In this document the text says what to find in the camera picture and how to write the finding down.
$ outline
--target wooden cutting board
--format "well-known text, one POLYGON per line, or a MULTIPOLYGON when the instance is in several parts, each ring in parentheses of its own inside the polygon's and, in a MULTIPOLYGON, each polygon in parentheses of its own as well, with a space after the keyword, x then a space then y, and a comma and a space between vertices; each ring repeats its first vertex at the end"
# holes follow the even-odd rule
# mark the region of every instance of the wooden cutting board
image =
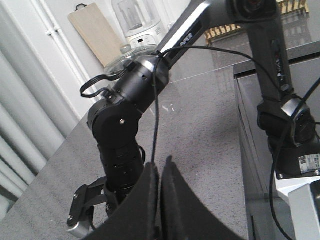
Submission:
POLYGON ((103 67, 121 54, 120 48, 123 43, 97 4, 90 4, 69 14, 68 19, 103 67))

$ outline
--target sticker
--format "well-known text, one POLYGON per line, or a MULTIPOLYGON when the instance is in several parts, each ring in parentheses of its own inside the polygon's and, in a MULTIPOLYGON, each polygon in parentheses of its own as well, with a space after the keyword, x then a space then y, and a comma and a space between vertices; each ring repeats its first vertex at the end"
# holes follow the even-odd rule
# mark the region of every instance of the sticker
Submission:
POLYGON ((320 154, 299 157, 301 174, 314 172, 320 169, 320 154))

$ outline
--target black wire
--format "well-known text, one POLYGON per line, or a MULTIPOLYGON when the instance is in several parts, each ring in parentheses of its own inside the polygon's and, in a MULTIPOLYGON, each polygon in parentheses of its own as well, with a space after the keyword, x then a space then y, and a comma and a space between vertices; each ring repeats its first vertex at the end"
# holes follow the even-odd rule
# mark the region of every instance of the black wire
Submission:
POLYGON ((158 131, 159 131, 159 121, 160 121, 160 113, 159 113, 159 98, 157 93, 157 80, 156 80, 156 74, 157 69, 159 66, 160 61, 162 58, 159 58, 157 63, 154 67, 154 73, 153 73, 153 93, 154 93, 154 104, 155 104, 155 124, 154 124, 154 134, 153 134, 153 144, 152 144, 152 156, 151 156, 151 162, 155 162, 156 158, 156 148, 157 148, 157 138, 158 138, 158 131))
POLYGON ((290 120, 288 121, 288 123, 286 124, 282 134, 281 134, 281 138, 280 141, 276 147, 276 150, 273 154, 273 163, 272 163, 272 167, 271 167, 271 174, 270 174, 270 183, 269 183, 269 203, 270 203, 270 208, 271 208, 271 213, 272 213, 272 217, 273 220, 276 224, 276 226, 278 227, 278 229, 280 230, 280 232, 286 237, 286 239, 288 240, 292 240, 292 238, 289 237, 289 235, 284 231, 284 229, 281 227, 281 224, 279 223, 278 219, 277 219, 277 215, 275 212, 275 206, 274 206, 274 193, 273 193, 273 188, 274 188, 274 180, 275 180, 275 171, 276 171, 276 166, 277 166, 277 162, 279 159, 279 155, 280 155, 280 151, 281 148, 283 147, 283 144, 285 143, 285 139, 286 139, 286 135, 290 129, 290 124, 291 122, 294 120, 294 118, 297 116, 298 112, 300 111, 300 109, 303 107, 303 105, 306 103, 306 101, 309 99, 309 97, 311 96, 311 94, 316 90, 316 88, 320 85, 320 78, 312 85, 312 87, 309 89, 309 91, 306 93, 306 95, 302 98, 301 102, 298 104, 298 106, 296 107, 296 109, 294 110, 292 116, 290 117, 290 120))
POLYGON ((87 81, 81 88, 80 88, 80 95, 83 98, 94 98, 96 96, 98 96, 100 93, 108 90, 106 87, 103 87, 101 89, 99 89, 98 91, 96 91, 95 93, 92 94, 84 94, 84 92, 92 87, 93 85, 95 85, 96 83, 100 82, 101 80, 109 80, 109 81, 115 81, 118 80, 119 78, 123 77, 125 74, 127 73, 127 69, 125 68, 124 70, 122 70, 121 72, 115 74, 115 75, 98 75, 95 76, 93 78, 91 78, 89 81, 87 81))
POLYGON ((142 146, 138 146, 138 148, 140 149, 140 152, 141 152, 141 158, 142 158, 142 161, 143 161, 143 163, 145 163, 146 162, 146 151, 144 150, 144 148, 142 147, 142 146))
POLYGON ((176 47, 173 47, 173 48, 170 48, 164 52, 162 52, 160 54, 161 57, 163 57, 164 55, 166 55, 167 53, 171 52, 171 51, 174 51, 174 50, 179 50, 179 49, 204 49, 204 50, 211 50, 211 51, 217 51, 217 52, 223 52, 223 53, 228 53, 228 54, 235 54, 235 55, 239 55, 239 56, 242 56, 242 57, 245 57, 251 61, 253 61, 257 66, 259 66, 263 71, 264 73, 267 75, 267 77, 269 78, 269 80, 271 81, 272 85, 281 93, 283 94, 286 94, 286 95, 289 95, 290 93, 289 92, 285 92, 285 91, 282 91, 278 86, 277 84, 275 83, 274 79, 272 78, 272 76, 270 75, 270 73, 267 71, 267 69, 260 63, 258 62, 257 60, 255 60, 253 57, 245 54, 245 53, 242 53, 242 52, 238 52, 238 51, 233 51, 233 50, 227 50, 227 49, 222 49, 222 48, 217 48, 217 47, 211 47, 211 46, 176 46, 176 47))
POLYGON ((89 217, 89 223, 90 223, 90 226, 93 231, 97 230, 97 228, 94 225, 94 218, 93 217, 89 217))

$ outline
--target robotic arm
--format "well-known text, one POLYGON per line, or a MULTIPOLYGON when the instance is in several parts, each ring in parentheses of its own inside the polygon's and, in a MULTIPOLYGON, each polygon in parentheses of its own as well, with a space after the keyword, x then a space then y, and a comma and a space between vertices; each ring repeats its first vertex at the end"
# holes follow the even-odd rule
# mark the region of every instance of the robotic arm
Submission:
POLYGON ((90 109, 87 124, 98 143, 106 178, 101 179, 99 184, 85 187, 84 192, 77 191, 75 196, 84 196, 83 203, 79 210, 78 200, 73 200, 67 222, 71 227, 69 232, 82 237, 85 235, 80 233, 88 228, 88 225, 79 224, 82 213, 95 204, 107 202, 106 211, 111 216, 143 173, 144 154, 136 135, 141 116, 155 100, 155 68, 157 66, 156 92, 159 95, 169 82, 169 70, 187 49, 174 49, 164 56, 162 53, 174 47, 191 46, 206 30, 229 24, 247 29, 253 57, 264 67, 256 66, 263 97, 263 102, 258 106, 258 124, 266 131, 272 152, 282 129, 290 122, 290 131, 276 166, 277 178, 284 181, 314 174, 314 169, 302 172, 301 165, 304 156, 319 155, 319 137, 308 106, 304 105, 290 121, 301 98, 294 94, 276 1, 191 0, 155 52, 127 62, 124 66, 126 74, 114 87, 106 88, 104 98, 90 109), (99 200, 91 196, 92 189, 98 195, 103 189, 104 194, 99 196, 99 200))

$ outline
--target speckled stone surface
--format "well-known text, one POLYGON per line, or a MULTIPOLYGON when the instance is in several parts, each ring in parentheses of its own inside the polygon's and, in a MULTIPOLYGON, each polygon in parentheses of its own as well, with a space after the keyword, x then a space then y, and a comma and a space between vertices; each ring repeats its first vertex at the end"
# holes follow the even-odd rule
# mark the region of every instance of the speckled stone surface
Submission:
MULTIPOLYGON (((231 68, 213 71, 210 53, 194 53, 172 70, 160 95, 156 164, 160 173, 173 156, 204 205, 230 229, 247 238, 241 153, 231 68), (186 77, 186 68, 190 72, 186 77)), ((139 123, 138 143, 151 157, 153 106, 139 123)), ((4 240, 73 240, 66 220, 74 192, 104 176, 97 144, 83 119, 0 223, 4 240)), ((103 219, 103 207, 97 218, 103 219)))

